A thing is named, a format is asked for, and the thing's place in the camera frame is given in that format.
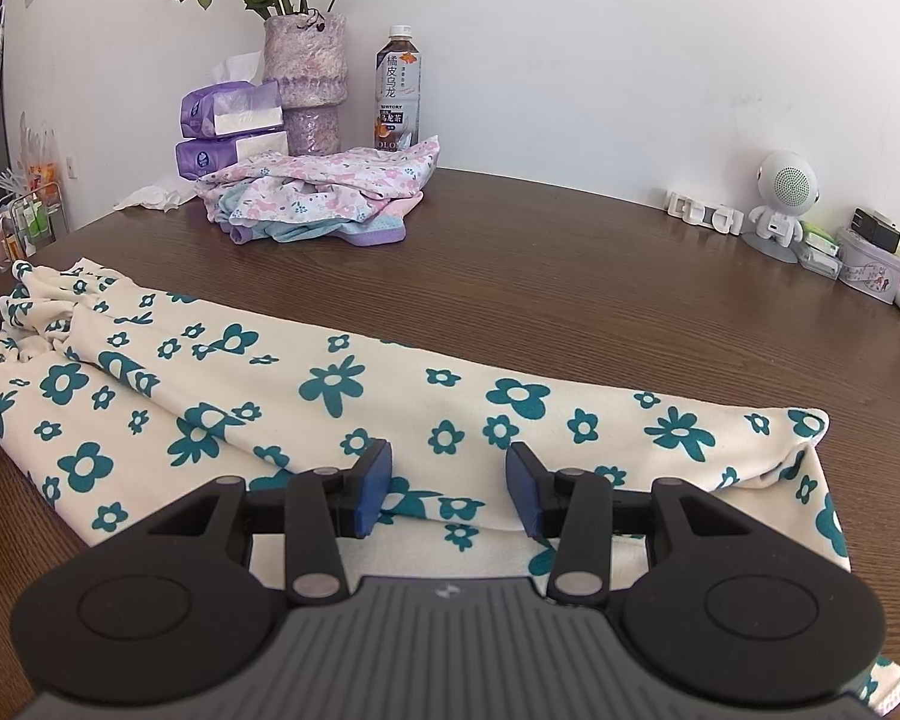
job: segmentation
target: pink textured vase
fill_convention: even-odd
[[[264,80],[274,79],[279,86],[294,156],[340,150],[336,106],[346,100],[345,26],[343,16],[334,15],[266,20]]]

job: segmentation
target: brown table surface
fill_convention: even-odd
[[[824,408],[850,557],[900,661],[897,309],[660,211],[506,178],[441,170],[408,228],[387,247],[237,247],[194,201],[108,215],[34,261],[88,257],[160,290],[541,375]],[[11,287],[2,276],[0,295]],[[7,635],[13,601],[79,548],[0,450],[0,719],[31,694]]]

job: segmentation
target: tissue pack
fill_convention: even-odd
[[[264,132],[257,135],[236,135],[217,141],[184,141],[176,145],[176,166],[180,175],[196,181],[207,173],[235,165],[242,159],[276,151],[287,156],[287,133]]]
[[[250,81],[226,81],[197,89],[180,103],[184,138],[224,138],[282,125],[276,81],[260,86]]]

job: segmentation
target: cream fabric with teal flowers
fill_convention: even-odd
[[[149,290],[82,260],[19,262],[1,299],[0,443],[88,543],[221,474],[250,488],[350,466],[371,437],[394,446],[394,480],[370,538],[342,542],[364,573],[529,574],[556,543],[525,538],[506,494],[514,440],[546,466],[592,469],[615,488],[679,476],[849,569],[816,446],[827,416],[804,406],[718,406],[478,365],[401,343]],[[646,570],[615,539],[615,586]],[[282,581],[278,538],[252,568]],[[869,700],[900,699],[880,661]]]

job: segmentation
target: white robot speaker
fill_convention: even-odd
[[[756,223],[755,237],[760,240],[754,240],[754,234],[744,240],[770,257],[796,262],[797,256],[787,247],[803,239],[797,217],[820,199],[816,173],[799,154],[775,151],[760,166],[756,183],[765,204],[754,208],[749,219]]]

